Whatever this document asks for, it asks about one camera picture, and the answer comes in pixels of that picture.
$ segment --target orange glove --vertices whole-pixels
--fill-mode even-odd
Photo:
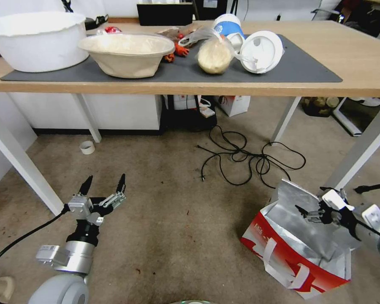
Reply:
[[[174,53],[163,56],[163,60],[171,63],[174,61]]]
[[[177,56],[186,57],[189,54],[189,49],[180,46],[177,42],[174,43],[174,46],[176,48],[175,51],[174,51],[174,53]]]

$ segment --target roll of tape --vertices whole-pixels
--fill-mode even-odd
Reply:
[[[94,147],[94,143],[92,141],[84,141],[79,146],[81,152],[85,155],[92,154],[96,148]]]

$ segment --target tangled black cable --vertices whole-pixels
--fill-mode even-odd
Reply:
[[[221,132],[221,136],[222,138],[224,139],[224,141],[226,141],[229,145],[231,145],[231,148],[227,148],[227,147],[224,147],[222,145],[220,145],[219,143],[217,143],[212,137],[211,137],[211,132],[215,129],[215,128],[219,128],[220,132]],[[227,137],[226,135],[228,134],[236,134],[236,135],[239,135],[243,138],[244,140],[244,143],[241,147],[239,147],[238,145],[234,144],[233,142],[231,142]],[[236,131],[223,131],[222,128],[218,125],[214,126],[213,128],[211,128],[210,132],[208,133],[208,137],[211,139],[211,141],[216,144],[218,147],[220,147],[221,149],[224,149],[226,152],[219,152],[219,153],[216,153],[216,152],[213,152],[211,150],[208,150],[204,147],[201,147],[200,145],[197,145],[196,147],[197,148],[200,148],[200,149],[203,149],[205,151],[208,151],[210,153],[212,153],[213,155],[210,156],[209,158],[207,158],[204,163],[203,163],[203,166],[201,167],[201,180],[204,181],[205,180],[205,177],[204,177],[204,174],[203,174],[203,171],[204,171],[204,167],[205,165],[207,164],[207,162],[218,156],[218,158],[220,159],[220,171],[221,171],[221,174],[223,175],[224,179],[230,183],[231,185],[234,185],[234,186],[241,186],[241,185],[244,185],[246,183],[248,183],[251,178],[252,178],[252,161],[254,159],[257,159],[257,162],[256,162],[256,165],[255,165],[255,169],[256,169],[256,172],[258,173],[262,183],[264,183],[267,187],[269,188],[272,188],[272,189],[275,189],[276,187],[273,187],[269,184],[267,184],[264,179],[263,179],[263,175],[267,174],[269,171],[270,171],[270,166],[271,165],[274,165],[276,167],[278,167],[280,170],[282,170],[285,175],[287,176],[288,180],[291,181],[291,178],[290,178],[290,175],[288,174],[288,172],[286,171],[286,168],[288,169],[292,169],[292,170],[299,170],[301,169],[302,167],[305,166],[305,163],[307,162],[306,158],[304,157],[304,155],[302,155],[300,152],[298,151],[295,151],[293,149],[290,149],[288,146],[286,146],[285,144],[281,143],[281,142],[278,142],[278,141],[272,141],[272,142],[269,142],[267,144],[265,144],[263,147],[262,147],[262,150],[261,150],[261,153],[260,154],[256,154],[256,153],[251,153],[247,150],[245,150],[244,148],[246,147],[247,143],[248,143],[248,140],[247,138],[245,137],[245,135],[243,135],[242,133],[240,132],[236,132]],[[269,145],[272,145],[272,144],[281,144],[282,146],[284,146],[285,148],[287,148],[289,151],[291,152],[294,152],[298,155],[300,155],[303,159],[303,164],[297,168],[294,168],[292,166],[289,166],[289,165],[286,165],[285,163],[282,163],[280,160],[274,158],[273,156],[271,155],[268,155],[265,153],[265,148]],[[249,177],[244,181],[244,182],[241,182],[241,183],[234,183],[234,182],[231,182],[230,180],[228,180],[228,178],[225,176],[224,174],[224,171],[223,171],[223,168],[221,166],[221,156],[222,155],[230,155],[231,156],[231,159],[236,162],[236,163],[241,163],[243,161],[245,161],[246,159],[248,159],[249,157],[249,162],[248,162],[248,166],[249,166]],[[241,155],[241,157],[239,159],[235,159],[234,156],[235,155]]]

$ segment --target white plastic basin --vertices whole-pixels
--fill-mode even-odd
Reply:
[[[89,56],[77,46],[86,37],[85,19],[56,11],[0,17],[0,54],[12,68],[23,72],[78,64]]]
[[[174,52],[170,39],[145,33],[91,36],[80,41],[79,47],[88,51],[106,74],[120,78],[151,77],[163,56]]]

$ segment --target wooden tabletop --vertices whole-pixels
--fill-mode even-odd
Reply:
[[[209,25],[211,22],[200,22]],[[113,24],[122,30],[157,32],[166,27]],[[246,34],[271,30],[282,34],[327,68],[340,83],[194,83],[194,82],[22,82],[1,81],[0,92],[87,94],[203,94],[258,96],[380,97],[380,40],[333,21],[244,22]],[[0,58],[0,77],[11,72]]]

